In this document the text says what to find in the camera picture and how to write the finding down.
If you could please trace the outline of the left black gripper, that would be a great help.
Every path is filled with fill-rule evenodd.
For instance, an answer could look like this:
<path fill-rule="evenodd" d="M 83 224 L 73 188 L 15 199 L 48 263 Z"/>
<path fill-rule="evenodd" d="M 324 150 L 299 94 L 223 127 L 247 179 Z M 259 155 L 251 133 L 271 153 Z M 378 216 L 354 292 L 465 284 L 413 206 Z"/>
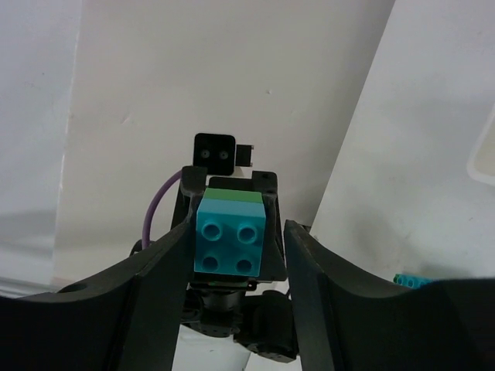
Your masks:
<path fill-rule="evenodd" d="M 204 168 L 182 169 L 171 226 L 189 226 L 191 284 L 246 288 L 287 278 L 277 186 L 273 172 L 208 179 Z"/>

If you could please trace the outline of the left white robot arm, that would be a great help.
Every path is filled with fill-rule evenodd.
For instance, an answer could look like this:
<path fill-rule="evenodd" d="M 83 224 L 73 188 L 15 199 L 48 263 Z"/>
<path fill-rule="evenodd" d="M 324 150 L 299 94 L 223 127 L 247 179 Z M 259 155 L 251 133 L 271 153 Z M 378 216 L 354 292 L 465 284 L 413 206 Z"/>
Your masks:
<path fill-rule="evenodd" d="M 153 196 L 133 253 L 151 245 L 153 216 L 174 184 L 172 225 L 193 224 L 193 276 L 181 323 L 211 337 L 237 334 L 254 310 L 243 307 L 246 294 L 287 278 L 278 177 L 254 171 L 250 178 L 208 178 L 204 167 L 183 167 Z"/>

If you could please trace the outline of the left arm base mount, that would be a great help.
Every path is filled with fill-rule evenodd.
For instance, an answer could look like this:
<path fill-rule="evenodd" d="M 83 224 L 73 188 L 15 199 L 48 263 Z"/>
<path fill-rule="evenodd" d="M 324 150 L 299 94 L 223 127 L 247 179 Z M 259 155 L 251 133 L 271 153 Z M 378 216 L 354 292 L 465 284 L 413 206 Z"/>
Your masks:
<path fill-rule="evenodd" d="M 274 290 L 247 296 L 241 301 L 242 323 L 234 341 L 250 352 L 280 363 L 290 363 L 299 354 L 289 297 Z"/>

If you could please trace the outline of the blue long lego brick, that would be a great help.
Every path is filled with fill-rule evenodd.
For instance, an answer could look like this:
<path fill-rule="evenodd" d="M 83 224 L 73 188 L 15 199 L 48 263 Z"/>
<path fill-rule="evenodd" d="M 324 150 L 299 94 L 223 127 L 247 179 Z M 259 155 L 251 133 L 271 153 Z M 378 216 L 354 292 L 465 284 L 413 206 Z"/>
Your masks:
<path fill-rule="evenodd" d="M 417 289 L 421 288 L 424 285 L 432 283 L 432 279 L 410 274 L 396 274 L 393 278 L 393 282 L 402 287 Z"/>

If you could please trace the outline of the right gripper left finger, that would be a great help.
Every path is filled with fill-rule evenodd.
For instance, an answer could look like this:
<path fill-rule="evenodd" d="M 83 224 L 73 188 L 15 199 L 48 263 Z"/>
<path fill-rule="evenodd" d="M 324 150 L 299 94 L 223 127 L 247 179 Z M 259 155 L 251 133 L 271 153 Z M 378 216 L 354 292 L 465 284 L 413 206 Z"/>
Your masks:
<path fill-rule="evenodd" d="M 3 370 L 171 370 L 193 233 L 181 223 L 143 251 L 58 292 L 1 299 Z"/>

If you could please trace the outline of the green square lego brick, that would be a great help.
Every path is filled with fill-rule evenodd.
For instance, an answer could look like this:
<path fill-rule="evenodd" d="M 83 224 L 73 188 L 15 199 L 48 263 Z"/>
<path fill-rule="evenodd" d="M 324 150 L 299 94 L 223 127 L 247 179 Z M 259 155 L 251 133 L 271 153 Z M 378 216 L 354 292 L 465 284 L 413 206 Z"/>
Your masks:
<path fill-rule="evenodd" d="M 208 187 L 203 194 L 203 198 L 243 203 L 263 203 L 260 192 L 236 189 L 215 189 Z"/>

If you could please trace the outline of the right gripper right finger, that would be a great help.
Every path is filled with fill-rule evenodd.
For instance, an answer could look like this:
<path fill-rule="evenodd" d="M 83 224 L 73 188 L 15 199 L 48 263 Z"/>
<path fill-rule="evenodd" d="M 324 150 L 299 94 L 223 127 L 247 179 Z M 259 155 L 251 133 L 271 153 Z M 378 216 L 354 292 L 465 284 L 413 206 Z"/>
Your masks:
<path fill-rule="evenodd" d="M 492 370 L 494 281 L 410 289 L 326 249 L 289 220 L 288 280 L 304 370 Z"/>

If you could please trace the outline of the blue square lego brick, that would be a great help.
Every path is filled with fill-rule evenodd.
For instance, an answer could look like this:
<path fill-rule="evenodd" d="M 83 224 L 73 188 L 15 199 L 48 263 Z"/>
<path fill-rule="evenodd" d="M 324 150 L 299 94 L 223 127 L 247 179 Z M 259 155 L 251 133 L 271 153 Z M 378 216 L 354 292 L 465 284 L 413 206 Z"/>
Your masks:
<path fill-rule="evenodd" d="M 262 203 L 202 199 L 196 212 L 194 271 L 258 277 L 265 225 Z"/>

